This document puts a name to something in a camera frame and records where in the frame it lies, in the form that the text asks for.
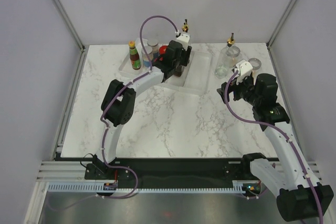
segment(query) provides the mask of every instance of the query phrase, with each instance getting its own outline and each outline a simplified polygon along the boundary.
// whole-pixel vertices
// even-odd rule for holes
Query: brass nozzle
[[[227,43],[229,45],[233,45],[236,42],[236,40],[234,39],[234,34],[231,33],[231,37],[227,39]]]
[[[188,30],[189,30],[188,21],[187,21],[187,19],[185,19],[185,22],[183,23],[183,26],[182,26],[182,31],[184,31],[185,33],[187,33]]]

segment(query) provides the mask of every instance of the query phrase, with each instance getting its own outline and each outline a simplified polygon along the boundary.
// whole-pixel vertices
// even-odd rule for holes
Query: white wall
[[[23,223],[79,49],[51,0],[0,0],[0,223]]]
[[[300,143],[336,192],[336,0],[298,0],[273,46]]]
[[[290,0],[61,0],[84,44],[125,44],[142,22],[166,15],[181,28],[188,18],[193,42],[266,42]],[[165,21],[148,23],[145,37],[174,36]]]

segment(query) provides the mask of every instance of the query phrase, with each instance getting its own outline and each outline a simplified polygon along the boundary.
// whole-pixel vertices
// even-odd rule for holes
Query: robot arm
[[[104,144],[100,144],[100,146],[104,146],[106,150],[105,159],[107,163],[112,162],[116,158],[119,136],[123,125],[126,124],[133,115],[135,98],[150,87],[166,81],[174,74],[175,69],[179,65],[187,66],[192,49],[192,47],[189,46],[189,40],[190,34],[188,33],[182,32],[177,35],[176,39],[170,41],[168,44],[165,54],[161,55],[160,58],[153,63],[153,68],[149,71],[149,74],[140,78],[141,74],[134,80],[130,80],[132,84],[125,88],[119,99],[115,100],[108,109],[104,119],[110,121],[113,126],[110,126],[107,136],[102,138],[105,139]],[[113,80],[110,83],[101,105],[102,111],[107,108],[112,99],[122,88],[124,88],[124,84],[118,80]],[[97,151],[96,155],[103,163],[101,148]]]
[[[243,156],[244,172],[259,178],[273,193],[277,198],[278,210],[286,221],[318,216],[317,204],[308,182],[309,178],[317,192],[324,214],[333,198],[333,191],[329,185],[321,185],[303,156],[289,124],[289,117],[285,109],[276,102],[278,90],[276,78],[262,73],[258,75],[254,84],[252,65],[245,60],[236,65],[234,72],[236,71],[238,71],[238,77],[229,84],[223,83],[217,92],[225,103],[224,91],[229,85],[227,95],[233,92],[234,101],[244,99],[253,106],[254,118],[257,122],[261,122],[261,129],[271,141],[283,167],[284,175],[276,171],[261,153]]]

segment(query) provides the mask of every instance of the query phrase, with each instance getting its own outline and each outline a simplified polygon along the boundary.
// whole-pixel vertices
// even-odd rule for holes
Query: marble surface
[[[236,45],[244,59],[260,59],[262,67],[258,73],[274,74],[264,43]],[[252,152],[275,157],[274,148],[260,127],[235,119],[216,92],[229,78],[218,80],[214,76],[219,52],[225,44],[192,44],[192,47],[213,55],[204,95],[159,86],[141,94],[132,119],[121,132],[117,157],[241,157]],[[83,157],[97,152],[104,129],[99,120],[101,102],[111,80],[127,80],[118,72],[127,52],[127,45],[89,47],[62,157]],[[283,105],[280,91],[278,97]],[[243,100],[230,104],[238,115],[253,120],[249,104]]]

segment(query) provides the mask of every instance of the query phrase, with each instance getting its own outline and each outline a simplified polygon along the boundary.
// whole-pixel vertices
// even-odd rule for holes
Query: white plastic tray
[[[141,44],[140,40],[136,39],[135,46],[141,58]],[[210,73],[212,55],[208,52],[191,51],[190,62],[184,68],[183,74],[180,77],[171,76],[164,83],[159,84],[162,87],[178,90],[185,93],[202,95],[206,91],[208,84],[208,77]],[[129,53],[125,56],[124,61],[119,67],[120,74],[127,78],[134,78],[141,73],[148,71],[144,65],[139,70],[134,70],[131,66]]]

